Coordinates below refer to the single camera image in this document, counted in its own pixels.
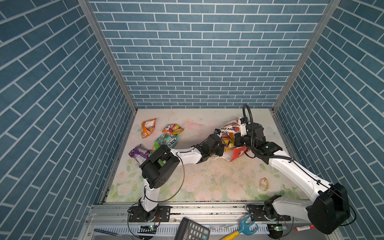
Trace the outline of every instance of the yellow handle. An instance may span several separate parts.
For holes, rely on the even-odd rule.
[[[235,237],[239,236],[239,234],[240,233],[238,231],[235,231],[234,233],[231,233],[230,235],[224,237],[222,240],[232,240]]]

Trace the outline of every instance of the brick wallpaper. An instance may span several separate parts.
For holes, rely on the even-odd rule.
[[[342,0],[278,115],[301,163],[348,190],[345,239],[383,240],[384,1]]]
[[[0,1],[0,239],[73,239],[132,111],[77,0]]]
[[[91,4],[139,108],[270,108],[328,1]]]

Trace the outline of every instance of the table surface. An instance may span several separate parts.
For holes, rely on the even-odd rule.
[[[286,151],[270,111],[251,111],[253,121],[264,127],[266,140],[277,143]],[[215,128],[220,129],[240,116],[242,109],[139,109],[106,201],[136,202],[143,196],[141,169],[129,152],[138,144],[152,149],[167,124],[176,123],[184,128],[174,147],[184,149],[202,142]],[[142,139],[141,123],[153,118],[157,118],[154,132]],[[159,201],[171,197],[179,189],[182,179],[183,169],[179,166],[160,188]],[[170,202],[266,200],[275,194],[292,199],[308,198],[291,180],[261,159],[243,155],[229,162],[210,157],[200,164],[185,165],[184,184]]]

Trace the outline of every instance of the metal pole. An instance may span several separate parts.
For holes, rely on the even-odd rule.
[[[135,105],[135,102],[133,101],[133,99],[132,99],[132,97],[128,91],[127,85],[124,82],[123,76],[121,75],[121,72],[119,70],[119,67],[118,67],[116,61],[115,61],[114,56],[112,55],[112,52],[108,46],[107,40],[105,39],[104,34],[101,31],[100,25],[96,19],[96,15],[93,12],[91,4],[89,3],[88,0],[78,0],[78,2],[80,4],[82,11],[84,12],[85,18],[88,20],[88,23],[91,26],[93,33],[95,34],[95,37],[96,37],[102,51],[104,52],[104,55],[105,55],[109,65],[112,69],[112,72],[115,75],[116,80],[119,83],[120,88],[121,88],[122,92],[124,93],[125,98],[128,101],[128,104],[131,106],[132,111],[134,113],[136,113],[137,107]]]
[[[272,111],[274,113],[277,112],[285,96],[288,94],[290,88],[292,87],[301,69],[303,68],[305,62],[307,61],[309,55],[311,54],[312,49],[315,47],[325,27],[327,26],[329,20],[331,19],[333,13],[339,6],[340,1],[341,0],[329,1],[327,7],[324,10],[323,15],[321,16],[319,23],[316,25],[310,39],[308,40],[307,45],[305,46],[303,53],[300,55],[299,59],[297,60],[296,65],[292,69],[291,75],[288,77],[288,80],[285,83],[285,86],[283,87],[283,89],[281,90],[279,97],[277,98],[276,102],[273,104]]]

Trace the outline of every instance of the snack bag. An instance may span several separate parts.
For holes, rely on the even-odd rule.
[[[184,131],[184,128],[181,128],[179,125],[177,124],[168,124],[163,132],[165,133],[169,133],[171,135],[174,135],[174,136],[177,136],[179,135],[182,131]]]
[[[163,133],[158,139],[156,139],[155,143],[153,144],[151,154],[164,144],[167,144],[169,148],[173,148],[176,145],[178,138],[179,136]]]
[[[240,126],[238,120],[241,117],[225,124],[220,130],[222,132],[221,139],[224,141],[224,154],[221,158],[231,162],[240,157],[247,150],[246,147],[235,147],[235,133],[240,132]]]
[[[141,137],[146,138],[148,137],[153,130],[155,130],[155,123],[156,123],[156,118],[144,121],[141,124]]]
[[[141,165],[149,157],[150,153],[150,150],[145,149],[141,144],[139,144],[129,152],[129,156],[134,158],[139,163],[139,167],[141,167]]]

